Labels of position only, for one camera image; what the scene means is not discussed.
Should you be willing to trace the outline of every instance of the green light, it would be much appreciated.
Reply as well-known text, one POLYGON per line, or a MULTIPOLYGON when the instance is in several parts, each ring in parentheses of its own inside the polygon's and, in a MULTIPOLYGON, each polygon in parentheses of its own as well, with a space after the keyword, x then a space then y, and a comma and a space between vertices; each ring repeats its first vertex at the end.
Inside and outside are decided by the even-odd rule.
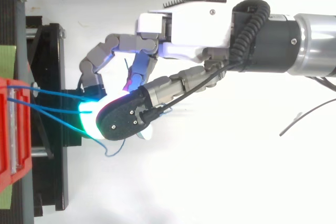
POLYGON ((120 97, 123 97, 126 94, 128 94, 127 91, 121 90, 118 93, 114 93, 113 95, 107 95, 103 97, 98 102, 81 102, 78 106, 79 111, 92 111, 92 113, 89 114, 80 113, 80 120, 85 132, 95 139, 105 139, 96 125, 96 118, 98 113, 107 104, 120 97))

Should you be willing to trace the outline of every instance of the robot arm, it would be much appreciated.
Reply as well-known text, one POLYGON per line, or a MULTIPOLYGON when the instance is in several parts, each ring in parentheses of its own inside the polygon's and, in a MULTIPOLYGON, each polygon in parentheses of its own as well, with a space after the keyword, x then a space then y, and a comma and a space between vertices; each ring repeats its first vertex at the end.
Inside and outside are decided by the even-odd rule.
POLYGON ((273 15, 267 3, 259 0, 241 2, 231 10, 225 2, 180 0, 169 3, 165 10, 141 15, 137 35, 108 36, 102 47, 97 46, 104 52, 100 53, 98 64, 93 62, 98 55, 95 51, 81 62, 81 65, 90 62, 93 66, 81 67, 83 86, 89 90, 92 83, 101 88, 97 70, 112 58, 112 50, 136 52, 135 60, 144 58, 146 53, 155 60, 160 56, 204 61, 204 67, 193 67, 150 83, 145 83, 148 79, 145 74, 145 78, 136 82, 136 86, 140 85, 136 90, 133 87, 130 94, 107 104, 96 119, 106 139, 120 140, 142 131, 167 108, 160 108, 160 104, 215 86, 224 77, 225 70, 289 72, 310 77, 336 73, 334 16, 273 15), (90 82, 85 76, 96 81, 90 82))

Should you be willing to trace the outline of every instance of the white background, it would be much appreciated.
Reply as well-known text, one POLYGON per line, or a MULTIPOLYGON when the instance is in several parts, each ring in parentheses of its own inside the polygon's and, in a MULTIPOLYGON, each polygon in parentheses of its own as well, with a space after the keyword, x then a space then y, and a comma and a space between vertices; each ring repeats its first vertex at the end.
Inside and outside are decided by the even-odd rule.
MULTIPOLYGON (((28 0, 26 12, 66 29, 66 86, 74 88, 92 47, 110 33, 132 34, 140 13, 166 1, 28 0)), ((336 14, 334 0, 266 1, 272 13, 336 14)), ((124 85, 124 57, 132 61, 119 55, 103 71, 109 92, 124 85)), ((151 79, 192 65, 160 59, 151 79)), ((304 77, 228 73, 156 120, 152 140, 129 138, 114 158, 90 140, 68 148, 70 204, 63 212, 46 207, 35 221, 335 223, 336 104, 278 136, 297 113, 334 97, 304 77)), ((106 144, 113 151, 121 143, 106 144)))

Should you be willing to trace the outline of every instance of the green tape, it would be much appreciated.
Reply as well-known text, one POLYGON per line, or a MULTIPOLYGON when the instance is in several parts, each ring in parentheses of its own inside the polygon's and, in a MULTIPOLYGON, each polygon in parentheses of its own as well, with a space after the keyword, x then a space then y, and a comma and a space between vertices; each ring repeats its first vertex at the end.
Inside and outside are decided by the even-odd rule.
MULTIPOLYGON (((16 46, 0 45, 0 77, 12 79, 14 77, 16 46)), ((10 209, 12 204, 12 185, 7 186, 0 193, 0 209, 10 209)))
POLYGON ((0 194, 0 209, 10 209, 12 204, 12 185, 7 186, 0 194))
POLYGON ((0 45, 0 77, 12 79, 14 77, 16 46, 0 45))

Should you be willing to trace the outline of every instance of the coiled black cable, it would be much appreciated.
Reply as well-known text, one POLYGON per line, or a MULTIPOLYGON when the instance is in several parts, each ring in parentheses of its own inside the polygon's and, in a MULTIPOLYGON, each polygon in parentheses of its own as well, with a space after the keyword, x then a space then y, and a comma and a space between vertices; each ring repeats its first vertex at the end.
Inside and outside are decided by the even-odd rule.
POLYGON ((255 8, 254 14, 244 29, 235 39, 230 49, 230 59, 234 61, 242 61, 250 44, 257 37, 266 20, 270 15, 270 7, 263 0, 245 0, 237 4, 234 12, 249 12, 249 8, 255 8))

